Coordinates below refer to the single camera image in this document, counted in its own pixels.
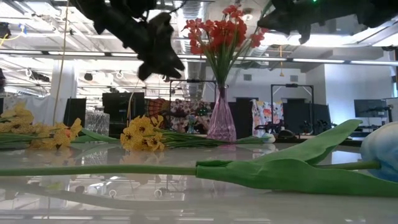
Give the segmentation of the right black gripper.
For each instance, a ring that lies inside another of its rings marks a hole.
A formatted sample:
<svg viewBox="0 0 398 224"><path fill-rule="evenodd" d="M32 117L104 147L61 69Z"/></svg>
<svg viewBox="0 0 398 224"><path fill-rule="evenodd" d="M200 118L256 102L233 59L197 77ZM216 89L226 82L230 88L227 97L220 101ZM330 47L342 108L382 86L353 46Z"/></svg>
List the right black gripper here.
<svg viewBox="0 0 398 224"><path fill-rule="evenodd" d="M286 35L297 30L300 34L300 44L305 44L310 39L312 24L318 23L319 26L324 26L326 23L321 3L314 0L282 0L279 8L266 14L257 25Z"/></svg>

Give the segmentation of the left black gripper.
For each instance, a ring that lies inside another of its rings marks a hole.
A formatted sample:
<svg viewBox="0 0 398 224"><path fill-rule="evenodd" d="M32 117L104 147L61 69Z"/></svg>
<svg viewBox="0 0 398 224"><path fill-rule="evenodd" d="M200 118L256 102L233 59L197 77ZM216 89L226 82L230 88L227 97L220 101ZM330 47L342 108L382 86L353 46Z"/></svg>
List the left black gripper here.
<svg viewBox="0 0 398 224"><path fill-rule="evenodd" d="M166 77L179 79L182 77L180 71L185 70L185 65L175 54L171 46L171 35L174 28L170 25L171 15L168 12L161 12L149 20L147 31L149 45L138 53L138 59L144 61L139 67L137 76L145 81L149 78L154 69L146 62L157 64L156 72Z"/></svg>

